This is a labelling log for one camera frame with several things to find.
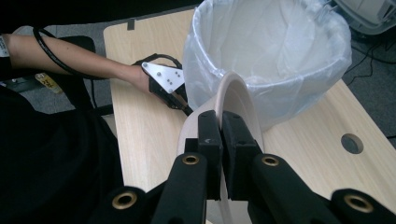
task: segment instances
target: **floor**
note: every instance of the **floor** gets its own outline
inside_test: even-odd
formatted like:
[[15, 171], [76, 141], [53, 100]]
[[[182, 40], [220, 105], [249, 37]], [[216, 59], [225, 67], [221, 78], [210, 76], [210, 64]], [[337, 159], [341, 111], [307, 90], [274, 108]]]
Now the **floor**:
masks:
[[[86, 35], [93, 39], [96, 53], [106, 56], [103, 31], [107, 26], [128, 20], [93, 24], [62, 25], [47, 27], [58, 37]], [[20, 34], [31, 34], [30, 27], [19, 30]], [[353, 63], [343, 80], [360, 101], [383, 134], [396, 147], [396, 32], [368, 38], [352, 32]], [[34, 78], [19, 78], [6, 83], [21, 92], [34, 107], [45, 113], [56, 113], [73, 109], [64, 94], [56, 94], [38, 83]], [[86, 83], [88, 90], [91, 83]], [[94, 82], [94, 99], [98, 106], [111, 104], [108, 80]]]

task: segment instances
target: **trash can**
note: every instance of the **trash can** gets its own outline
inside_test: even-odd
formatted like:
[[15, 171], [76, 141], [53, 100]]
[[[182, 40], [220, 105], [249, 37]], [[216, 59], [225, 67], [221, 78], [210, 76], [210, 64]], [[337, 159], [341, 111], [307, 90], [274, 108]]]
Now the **trash can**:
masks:
[[263, 131], [315, 104], [350, 65], [349, 27], [320, 0], [205, 0], [183, 50], [191, 108], [233, 71], [246, 82]]

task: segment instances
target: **person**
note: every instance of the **person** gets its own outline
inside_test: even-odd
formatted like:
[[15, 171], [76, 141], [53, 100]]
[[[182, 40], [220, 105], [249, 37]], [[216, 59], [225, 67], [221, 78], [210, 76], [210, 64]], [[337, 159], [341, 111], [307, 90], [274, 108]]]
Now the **person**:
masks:
[[[152, 94], [140, 66], [43, 38], [73, 69], [118, 78]], [[1, 34], [0, 47], [0, 79], [23, 68], [70, 76], [33, 36]], [[101, 200], [123, 186], [117, 139], [93, 110], [45, 114], [0, 86], [0, 124], [0, 223], [86, 223]]]

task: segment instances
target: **clear plastic bin liner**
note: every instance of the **clear plastic bin liner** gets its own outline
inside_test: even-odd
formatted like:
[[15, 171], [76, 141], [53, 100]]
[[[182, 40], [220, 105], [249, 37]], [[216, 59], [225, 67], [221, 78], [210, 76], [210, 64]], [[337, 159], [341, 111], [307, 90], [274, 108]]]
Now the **clear plastic bin liner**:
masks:
[[192, 109], [234, 71], [263, 131], [316, 103], [350, 65], [349, 27], [319, 0], [205, 0], [183, 52]]

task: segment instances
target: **white sticker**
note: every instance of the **white sticker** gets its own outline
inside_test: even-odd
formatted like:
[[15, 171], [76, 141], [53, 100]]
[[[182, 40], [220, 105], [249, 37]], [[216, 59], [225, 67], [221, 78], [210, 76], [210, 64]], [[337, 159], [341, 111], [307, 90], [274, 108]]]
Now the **white sticker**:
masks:
[[2, 35], [0, 35], [0, 57], [9, 57], [8, 49]]

